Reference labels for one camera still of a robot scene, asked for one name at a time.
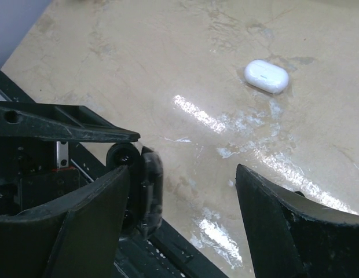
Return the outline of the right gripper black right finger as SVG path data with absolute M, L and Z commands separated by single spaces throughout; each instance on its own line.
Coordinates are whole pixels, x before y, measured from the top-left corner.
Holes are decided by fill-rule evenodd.
M 359 277 L 359 215 L 311 201 L 242 164 L 236 189 L 256 277 Z

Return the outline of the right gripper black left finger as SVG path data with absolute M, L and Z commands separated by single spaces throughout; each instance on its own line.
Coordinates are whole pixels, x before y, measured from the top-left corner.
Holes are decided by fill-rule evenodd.
M 17 215 L 0 215 L 0 277 L 110 277 L 130 174 L 119 167 Z

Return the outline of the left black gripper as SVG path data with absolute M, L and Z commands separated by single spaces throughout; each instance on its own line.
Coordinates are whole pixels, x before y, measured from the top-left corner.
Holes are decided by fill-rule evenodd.
M 89 183 L 72 164 L 68 142 L 139 139 L 86 106 L 0 101 L 0 215 L 16 215 Z

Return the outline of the black earbud charging case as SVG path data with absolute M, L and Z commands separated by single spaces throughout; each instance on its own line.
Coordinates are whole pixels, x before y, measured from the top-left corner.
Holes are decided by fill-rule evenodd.
M 114 144 L 106 157 L 106 167 L 113 170 L 127 166 L 130 190 L 124 213 L 120 240 L 136 234 L 146 240 L 158 230 L 163 220 L 163 163 L 154 150 L 132 143 Z

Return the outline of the white earbud charging case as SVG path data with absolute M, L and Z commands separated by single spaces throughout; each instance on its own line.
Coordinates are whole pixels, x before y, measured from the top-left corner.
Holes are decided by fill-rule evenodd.
M 287 71 L 264 60 L 250 62 L 244 70 L 246 82 L 271 94 L 285 90 L 290 78 Z

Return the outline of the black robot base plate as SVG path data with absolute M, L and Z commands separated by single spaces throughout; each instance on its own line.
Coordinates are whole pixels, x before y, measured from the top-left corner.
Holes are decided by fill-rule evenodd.
M 139 139 L 0 73 L 0 277 L 223 277 L 163 220 L 162 161 Z

